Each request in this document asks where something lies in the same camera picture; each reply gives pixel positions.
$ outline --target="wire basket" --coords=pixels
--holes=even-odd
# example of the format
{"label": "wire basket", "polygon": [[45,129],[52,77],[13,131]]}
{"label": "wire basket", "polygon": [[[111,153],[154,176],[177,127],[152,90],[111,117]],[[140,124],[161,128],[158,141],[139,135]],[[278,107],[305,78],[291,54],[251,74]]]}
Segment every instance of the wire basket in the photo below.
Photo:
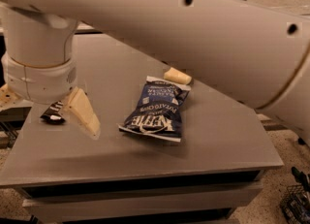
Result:
{"label": "wire basket", "polygon": [[290,224],[310,224],[310,205],[302,185],[288,186],[280,203],[285,218]]}

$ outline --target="beige floor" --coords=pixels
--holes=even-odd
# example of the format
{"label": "beige floor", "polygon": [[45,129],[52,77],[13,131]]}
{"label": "beige floor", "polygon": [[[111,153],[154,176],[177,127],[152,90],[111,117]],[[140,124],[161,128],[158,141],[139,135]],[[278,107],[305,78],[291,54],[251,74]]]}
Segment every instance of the beige floor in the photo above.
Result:
{"label": "beige floor", "polygon": [[[310,14],[310,0],[248,0],[271,9],[297,14]],[[296,166],[305,173],[310,173],[310,148],[297,143],[297,136],[289,131],[267,132],[283,159],[285,166],[268,172],[264,178],[264,190],[245,208],[238,208],[232,217],[241,224],[282,224],[286,223],[279,203],[289,185],[295,184],[291,167]],[[6,157],[7,149],[0,149],[0,170]],[[11,189],[0,190],[0,217],[28,219],[29,215],[21,207],[22,198]]]}

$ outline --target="small black packet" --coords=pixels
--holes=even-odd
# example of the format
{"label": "small black packet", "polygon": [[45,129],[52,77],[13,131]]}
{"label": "small black packet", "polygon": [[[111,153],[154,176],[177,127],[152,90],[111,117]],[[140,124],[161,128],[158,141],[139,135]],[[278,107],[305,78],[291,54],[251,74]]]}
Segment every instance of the small black packet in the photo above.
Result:
{"label": "small black packet", "polygon": [[41,115],[41,119],[52,125],[63,124],[66,120],[58,113],[62,107],[62,102],[51,104],[48,109]]}
{"label": "small black packet", "polygon": [[179,112],[191,87],[147,77],[136,109],[119,131],[180,142],[182,118]]}

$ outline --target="table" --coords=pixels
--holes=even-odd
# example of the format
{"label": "table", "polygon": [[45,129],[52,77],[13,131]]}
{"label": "table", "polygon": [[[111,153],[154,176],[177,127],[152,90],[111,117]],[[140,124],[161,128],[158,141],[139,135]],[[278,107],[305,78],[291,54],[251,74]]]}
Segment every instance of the table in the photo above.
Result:
{"label": "table", "polygon": [[228,217],[259,194],[266,170],[283,165],[254,111],[198,80],[181,108],[180,144],[119,132],[146,76],[169,66],[105,34],[75,35],[73,56],[100,139],[42,123],[46,106],[35,104],[0,173],[0,187],[22,192],[43,222]]}

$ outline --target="gray tabletop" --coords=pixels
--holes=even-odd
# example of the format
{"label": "gray tabletop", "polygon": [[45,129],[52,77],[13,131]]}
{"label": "gray tabletop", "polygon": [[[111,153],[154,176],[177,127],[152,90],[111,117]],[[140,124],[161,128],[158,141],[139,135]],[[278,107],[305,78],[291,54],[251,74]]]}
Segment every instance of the gray tabletop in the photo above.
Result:
{"label": "gray tabletop", "polygon": [[182,106],[180,144],[121,133],[146,76],[168,66],[107,35],[75,36],[78,85],[101,120],[98,141],[70,124],[49,126],[34,105],[0,174],[0,186],[48,185],[272,169],[283,165],[255,113],[195,80]]}

